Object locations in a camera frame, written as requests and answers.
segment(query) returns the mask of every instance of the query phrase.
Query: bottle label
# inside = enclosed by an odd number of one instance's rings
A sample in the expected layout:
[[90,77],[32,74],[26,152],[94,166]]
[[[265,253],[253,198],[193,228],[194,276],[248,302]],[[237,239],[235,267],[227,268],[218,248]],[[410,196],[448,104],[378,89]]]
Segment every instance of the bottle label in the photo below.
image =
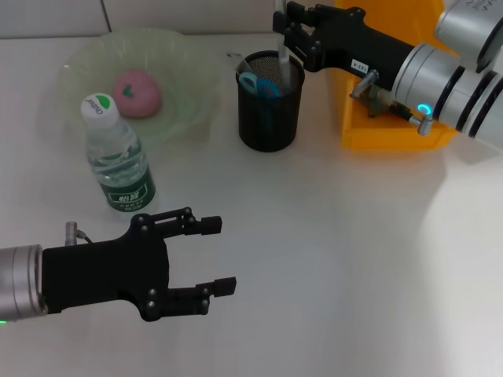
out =
[[107,202],[114,210],[135,212],[145,208],[156,194],[156,186],[147,168],[143,177],[126,187],[110,187],[100,184],[107,197]]

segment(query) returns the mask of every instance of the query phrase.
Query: pink toy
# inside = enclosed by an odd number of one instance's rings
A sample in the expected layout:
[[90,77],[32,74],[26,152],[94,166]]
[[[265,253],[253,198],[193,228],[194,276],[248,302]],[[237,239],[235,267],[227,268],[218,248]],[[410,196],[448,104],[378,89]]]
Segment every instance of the pink toy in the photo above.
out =
[[156,80],[141,69],[120,75],[113,88],[112,98],[122,115],[145,118],[159,111],[162,97]]

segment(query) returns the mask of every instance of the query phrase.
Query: white table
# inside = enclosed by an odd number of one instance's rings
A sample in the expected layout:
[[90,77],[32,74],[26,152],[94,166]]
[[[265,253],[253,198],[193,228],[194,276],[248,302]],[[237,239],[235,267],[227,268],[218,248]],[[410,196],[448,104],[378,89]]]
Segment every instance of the white table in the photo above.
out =
[[[223,53],[276,39],[194,39],[220,63],[219,106],[151,164],[160,211],[189,205],[224,227],[168,242],[170,283],[237,276],[236,294],[205,317],[147,324],[112,302],[9,324],[0,375],[501,377],[503,159],[461,137],[438,152],[342,151],[325,74],[307,76],[295,142],[255,152]],[[88,41],[0,41],[2,247],[60,246],[69,220],[93,240],[127,229],[53,114],[58,69]]]

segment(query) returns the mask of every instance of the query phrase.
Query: plastic bottle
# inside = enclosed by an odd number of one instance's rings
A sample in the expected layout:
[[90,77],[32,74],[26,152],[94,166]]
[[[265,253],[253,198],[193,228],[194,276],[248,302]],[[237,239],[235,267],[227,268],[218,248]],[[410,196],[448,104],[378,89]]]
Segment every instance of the plastic bottle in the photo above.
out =
[[156,187],[140,139],[107,94],[88,96],[80,110],[87,124],[87,161],[108,204],[120,212],[145,208]]

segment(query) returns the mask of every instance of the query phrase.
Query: orange tray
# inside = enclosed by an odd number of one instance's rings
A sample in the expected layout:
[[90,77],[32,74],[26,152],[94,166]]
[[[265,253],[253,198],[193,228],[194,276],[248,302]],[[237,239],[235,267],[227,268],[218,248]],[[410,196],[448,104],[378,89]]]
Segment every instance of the orange tray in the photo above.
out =
[[[416,46],[422,42],[447,49],[433,32],[443,11],[442,0],[336,0],[339,8],[359,6],[366,11],[365,23],[383,33]],[[332,70],[339,124],[344,148],[354,151],[432,150],[445,147],[457,131],[435,123],[428,136],[396,115],[368,117],[368,108],[349,98],[359,78]]]

